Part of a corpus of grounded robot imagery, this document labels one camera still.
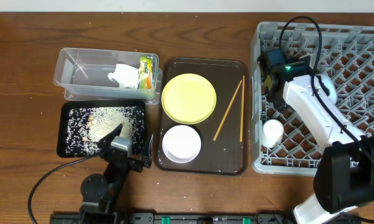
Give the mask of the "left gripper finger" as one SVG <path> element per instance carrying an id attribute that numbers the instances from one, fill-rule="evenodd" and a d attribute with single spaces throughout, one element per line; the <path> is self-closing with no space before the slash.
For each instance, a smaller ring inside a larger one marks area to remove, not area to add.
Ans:
<path id="1" fill-rule="evenodd" d="M 152 165 L 152 143 L 153 143 L 153 135 L 148 137 L 141 151 L 141 160 L 143 162 L 143 166 L 146 168 L 150 168 Z"/>
<path id="2" fill-rule="evenodd" d="M 112 140 L 116 136 L 120 135 L 122 128 L 123 128 L 123 124 L 119 124 L 114 130 L 112 130 L 112 132 L 108 133 L 106 136 L 101 138 L 97 142 L 97 146 L 98 146 L 99 150 L 100 151 L 105 151 L 106 149 L 108 149 L 111 146 Z"/>

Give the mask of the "white bowl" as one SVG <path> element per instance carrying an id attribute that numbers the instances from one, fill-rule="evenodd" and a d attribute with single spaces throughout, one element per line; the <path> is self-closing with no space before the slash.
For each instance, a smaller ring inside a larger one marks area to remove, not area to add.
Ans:
<path id="1" fill-rule="evenodd" d="M 202 147 L 199 133 L 192 127 L 177 125 L 170 128 L 162 139 L 162 150 L 172 162 L 185 164 L 194 160 Z"/>

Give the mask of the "white tissue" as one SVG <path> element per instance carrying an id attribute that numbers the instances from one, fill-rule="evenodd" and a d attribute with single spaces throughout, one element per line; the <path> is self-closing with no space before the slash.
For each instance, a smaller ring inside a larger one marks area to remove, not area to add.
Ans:
<path id="1" fill-rule="evenodd" d="M 137 89 L 139 87 L 139 70 L 130 65 L 118 63 L 115 71 L 108 74 L 108 79 L 117 82 L 120 88 Z"/>

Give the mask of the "yellow plate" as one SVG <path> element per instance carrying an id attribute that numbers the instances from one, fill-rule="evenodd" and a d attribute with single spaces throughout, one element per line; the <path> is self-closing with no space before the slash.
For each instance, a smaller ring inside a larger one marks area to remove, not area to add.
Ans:
<path id="1" fill-rule="evenodd" d="M 165 114 L 180 124 L 197 124 L 207 119 L 217 104 L 214 86 L 203 76 L 184 73 L 165 85 L 161 104 Z"/>

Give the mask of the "green snack wrapper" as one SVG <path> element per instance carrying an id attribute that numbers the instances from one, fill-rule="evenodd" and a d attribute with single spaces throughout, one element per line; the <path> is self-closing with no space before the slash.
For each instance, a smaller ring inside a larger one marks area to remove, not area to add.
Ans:
<path id="1" fill-rule="evenodd" d="M 143 56 L 140 58 L 139 63 L 139 88 L 151 89 L 152 88 L 152 58 Z"/>

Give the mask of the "white cup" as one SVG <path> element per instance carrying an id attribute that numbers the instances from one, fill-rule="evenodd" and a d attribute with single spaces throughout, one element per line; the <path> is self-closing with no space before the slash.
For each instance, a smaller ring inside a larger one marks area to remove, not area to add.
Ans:
<path id="1" fill-rule="evenodd" d="M 284 134 L 283 124 L 276 120 L 270 119 L 263 125 L 262 145 L 264 147 L 273 148 L 281 143 Z"/>

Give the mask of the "blue bowl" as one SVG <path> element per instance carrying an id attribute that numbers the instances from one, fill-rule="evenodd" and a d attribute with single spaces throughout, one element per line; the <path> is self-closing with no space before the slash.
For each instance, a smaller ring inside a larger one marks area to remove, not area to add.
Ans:
<path id="1" fill-rule="evenodd" d="M 335 105 L 337 103 L 337 93 L 330 77 L 324 73 L 317 74 L 316 77 L 325 94 L 328 96 L 330 101 Z"/>

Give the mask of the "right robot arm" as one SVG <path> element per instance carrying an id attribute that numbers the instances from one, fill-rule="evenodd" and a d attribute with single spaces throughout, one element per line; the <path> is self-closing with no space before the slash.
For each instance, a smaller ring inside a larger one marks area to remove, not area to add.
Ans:
<path id="1" fill-rule="evenodd" d="M 309 58 L 289 61 L 282 50 L 258 57 L 267 99 L 278 110 L 293 109 L 322 152 L 314 194 L 293 210 L 296 223 L 328 223 L 374 202 L 374 136 L 367 137 L 328 97 Z"/>

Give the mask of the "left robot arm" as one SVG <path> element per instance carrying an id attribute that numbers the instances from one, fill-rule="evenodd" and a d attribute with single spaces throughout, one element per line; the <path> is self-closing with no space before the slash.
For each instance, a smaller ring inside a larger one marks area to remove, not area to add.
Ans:
<path id="1" fill-rule="evenodd" d="M 115 210 L 119 194 L 131 171 L 141 173 L 152 164 L 152 140 L 149 137 L 139 153 L 132 155 L 132 142 L 120 136 L 123 125 L 98 141 L 98 155 L 108 163 L 103 174 L 92 174 L 84 179 L 80 191 L 83 196 L 79 223 L 127 223 L 128 215 Z"/>

